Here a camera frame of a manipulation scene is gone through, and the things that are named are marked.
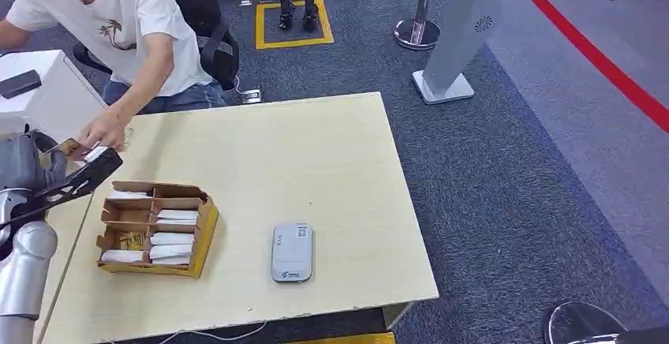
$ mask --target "yellow platform edge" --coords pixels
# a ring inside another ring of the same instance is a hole
[[[322,338],[306,342],[291,342],[286,344],[395,344],[395,335],[392,332],[385,334],[368,334],[346,336],[341,338]]]
[[[280,3],[259,3],[256,5],[256,49],[257,50],[268,50],[274,48],[287,48],[287,47],[302,47],[302,46],[311,46],[314,44],[329,44],[334,43],[335,38],[332,35],[332,28],[330,27],[330,21],[327,18],[327,11],[325,10],[325,1],[324,0],[314,0],[316,6],[318,6],[318,20],[320,22],[320,27],[323,30],[322,38],[314,39],[298,39],[298,40],[288,40],[285,42],[265,42],[265,10],[266,9],[277,9],[281,7]],[[304,1],[295,1],[293,2],[295,6],[304,6]]]

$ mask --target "red floor stripe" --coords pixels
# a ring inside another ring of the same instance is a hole
[[[627,76],[581,34],[548,0],[532,0],[564,36],[633,104],[669,133],[669,110]]]

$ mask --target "speaker grille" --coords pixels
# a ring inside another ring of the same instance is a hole
[[[488,30],[490,26],[492,26],[492,17],[489,15],[484,15],[479,18],[477,23],[474,25],[474,31],[480,34]]]

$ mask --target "jeans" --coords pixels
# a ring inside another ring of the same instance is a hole
[[[130,86],[109,80],[102,97],[108,105],[118,101]],[[194,84],[179,94],[170,97],[155,97],[138,114],[169,113],[171,111],[199,110],[227,106],[222,97],[223,89],[218,81],[207,85]]]

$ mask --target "office chair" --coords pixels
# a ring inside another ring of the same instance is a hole
[[[230,33],[227,19],[221,15],[219,0],[176,0],[186,23],[197,35],[200,64],[205,72],[216,79],[223,89],[234,88],[239,70],[239,46]],[[84,65],[104,73],[111,69],[93,60],[88,48],[77,43],[74,58]]]

